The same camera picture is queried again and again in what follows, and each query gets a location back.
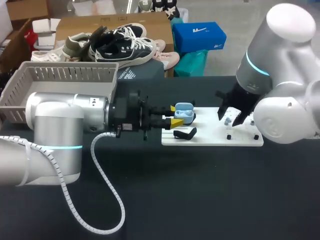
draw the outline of pink sneaker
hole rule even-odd
[[[176,52],[156,51],[153,58],[163,63],[164,70],[173,68],[180,60],[180,56]]]
[[[156,44],[156,50],[162,53],[166,48],[166,42],[160,39],[155,40],[154,42]]]

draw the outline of black sneaker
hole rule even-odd
[[[112,31],[102,34],[99,39],[93,42],[88,50],[88,57],[92,61],[96,61],[96,49],[101,48],[104,45],[112,44],[114,41],[123,38],[120,33],[130,35],[134,38],[145,38],[147,36],[146,28],[139,23],[131,23],[117,27]]]
[[[139,13],[151,13],[154,12],[152,9],[152,0],[140,0],[139,1]]]
[[[109,45],[97,48],[97,62],[119,63],[119,69],[148,62],[157,51],[156,43],[148,38],[125,36]]]
[[[152,9],[155,12],[163,12],[165,10],[165,0],[152,0]]]
[[[180,12],[177,8],[177,0],[165,0],[164,9],[170,21],[174,18],[180,18]]]

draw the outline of white board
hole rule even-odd
[[[172,130],[162,130],[161,142],[164,146],[239,146],[239,147],[261,147],[264,144],[262,134],[255,125],[251,125],[252,114],[246,118],[242,125],[232,127],[239,110],[229,107],[223,119],[218,119],[218,107],[195,107],[196,119],[190,126],[176,127]],[[231,119],[228,126],[225,125],[226,118]],[[196,128],[197,133],[191,140],[174,137],[174,130],[184,133]]]

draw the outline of yellow block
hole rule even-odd
[[[170,129],[174,129],[176,127],[182,126],[184,124],[184,120],[183,119],[174,119],[171,118],[171,125],[170,125]]]

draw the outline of concrete floor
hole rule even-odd
[[[72,16],[67,11],[69,0],[51,0],[56,17]],[[117,13],[131,13],[139,0],[113,0]],[[317,33],[312,42],[320,57],[320,3],[307,4],[307,0],[178,0],[177,6],[189,10],[189,22],[217,22],[227,35],[223,50],[210,51],[205,68],[206,76],[234,75],[252,38],[268,10],[279,3],[302,5],[315,18]]]

